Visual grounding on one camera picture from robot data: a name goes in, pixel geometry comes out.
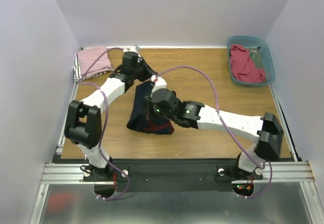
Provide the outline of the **navy jersey tank top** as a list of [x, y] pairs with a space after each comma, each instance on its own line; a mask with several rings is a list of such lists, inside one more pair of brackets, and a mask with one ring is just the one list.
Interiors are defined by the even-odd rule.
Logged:
[[170, 120], [157, 115], [154, 115], [153, 119], [147, 117], [145, 97], [150, 95], [152, 88], [150, 81], [143, 82], [136, 87], [133, 110], [127, 122], [127, 128], [148, 134], [171, 135], [174, 128]]

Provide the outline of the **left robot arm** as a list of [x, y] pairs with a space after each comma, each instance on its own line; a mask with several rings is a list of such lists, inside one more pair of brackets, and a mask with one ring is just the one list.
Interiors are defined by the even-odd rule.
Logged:
[[108, 106], [133, 86], [155, 73], [136, 51], [124, 51], [122, 63], [90, 96], [81, 101], [73, 100], [68, 106], [64, 136], [77, 145], [90, 164], [85, 172], [101, 180], [112, 177], [112, 160], [101, 147], [108, 121]]

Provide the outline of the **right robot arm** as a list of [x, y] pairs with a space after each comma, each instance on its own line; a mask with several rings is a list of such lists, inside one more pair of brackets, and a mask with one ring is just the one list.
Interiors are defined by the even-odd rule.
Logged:
[[216, 109], [195, 101], [181, 101], [173, 91], [158, 89], [147, 97], [150, 111], [173, 121], [183, 128], [217, 130], [250, 140], [247, 150], [239, 145], [241, 154], [233, 165], [233, 173], [245, 178], [255, 169], [263, 169], [264, 162], [277, 162], [280, 158], [284, 131], [274, 114], [244, 116]]

